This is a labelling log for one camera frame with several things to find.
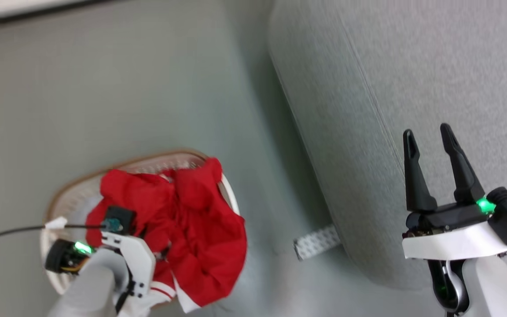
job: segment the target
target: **gray couch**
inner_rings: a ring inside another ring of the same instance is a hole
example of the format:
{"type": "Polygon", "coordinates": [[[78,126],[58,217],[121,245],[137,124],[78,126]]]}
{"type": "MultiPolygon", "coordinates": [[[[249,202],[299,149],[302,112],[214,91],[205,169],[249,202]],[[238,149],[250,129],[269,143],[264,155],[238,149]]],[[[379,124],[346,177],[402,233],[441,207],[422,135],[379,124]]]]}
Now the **gray couch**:
{"type": "Polygon", "coordinates": [[[439,125],[452,125],[485,190],[507,186],[507,2],[281,0],[276,71],[344,248],[375,283],[429,285],[403,257],[402,133],[414,130],[430,192],[452,200],[439,125]]]}

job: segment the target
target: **red fabric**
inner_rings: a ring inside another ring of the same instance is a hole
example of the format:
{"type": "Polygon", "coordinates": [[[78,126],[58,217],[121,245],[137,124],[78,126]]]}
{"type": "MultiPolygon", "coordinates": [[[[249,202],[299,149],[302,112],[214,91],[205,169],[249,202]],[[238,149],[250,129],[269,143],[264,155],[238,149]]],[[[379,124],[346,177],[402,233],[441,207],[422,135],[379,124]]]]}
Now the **red fabric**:
{"type": "MultiPolygon", "coordinates": [[[[87,217],[100,224],[109,206],[134,210],[135,236],[153,253],[171,242],[167,261],[157,261],[154,281],[179,287],[203,307],[227,297],[242,271],[247,250],[244,219],[221,196],[220,162],[210,158],[198,169],[169,170],[165,176],[109,171],[101,181],[103,200],[87,217]]],[[[88,230],[87,242],[99,247],[101,233],[88,230]]]]}

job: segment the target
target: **laundry basket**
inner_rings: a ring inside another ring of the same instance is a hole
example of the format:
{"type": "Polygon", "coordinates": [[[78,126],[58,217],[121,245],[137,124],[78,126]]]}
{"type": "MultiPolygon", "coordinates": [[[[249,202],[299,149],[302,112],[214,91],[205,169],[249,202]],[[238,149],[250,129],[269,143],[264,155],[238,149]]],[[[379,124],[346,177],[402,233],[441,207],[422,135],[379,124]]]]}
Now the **laundry basket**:
{"type": "MultiPolygon", "coordinates": [[[[68,219],[69,223],[82,223],[85,222],[85,217],[75,214],[79,210],[80,205],[87,203],[87,200],[92,197],[100,197],[100,184],[101,178],[110,169],[124,170],[129,173],[149,173],[159,174],[166,169],[193,169],[205,164],[207,156],[201,152],[194,150],[177,150],[166,153],[159,153],[154,156],[140,158],[138,160],[131,160],[119,165],[111,166],[107,169],[98,171],[78,179],[77,181],[65,186],[61,189],[52,199],[48,214],[46,215],[46,222],[56,219],[60,216],[68,219]]],[[[239,214],[238,203],[234,196],[234,192],[228,180],[223,175],[222,182],[219,184],[219,189],[224,199],[232,210],[239,214]]],[[[56,230],[42,230],[40,233],[40,252],[42,255],[42,262],[46,260],[46,255],[52,247],[54,241],[57,239],[66,240],[80,240],[80,229],[56,229],[56,230]]],[[[46,271],[50,283],[56,291],[62,295],[68,289],[70,283],[74,279],[72,275],[56,274],[46,271]]]]}

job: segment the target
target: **floor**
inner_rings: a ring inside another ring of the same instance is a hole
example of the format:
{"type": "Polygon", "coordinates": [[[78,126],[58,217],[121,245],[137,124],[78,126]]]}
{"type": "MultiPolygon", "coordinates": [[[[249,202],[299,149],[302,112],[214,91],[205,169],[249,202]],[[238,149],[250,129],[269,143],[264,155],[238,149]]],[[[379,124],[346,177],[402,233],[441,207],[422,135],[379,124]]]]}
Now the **floor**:
{"type": "MultiPolygon", "coordinates": [[[[331,221],[267,53],[272,7],[126,0],[0,26],[0,230],[41,223],[64,183],[102,166],[196,148],[223,163],[249,253],[232,295],[190,316],[440,316],[341,248],[296,259],[293,239],[331,221]]],[[[57,298],[36,233],[0,239],[0,316],[44,316],[57,298]]]]}

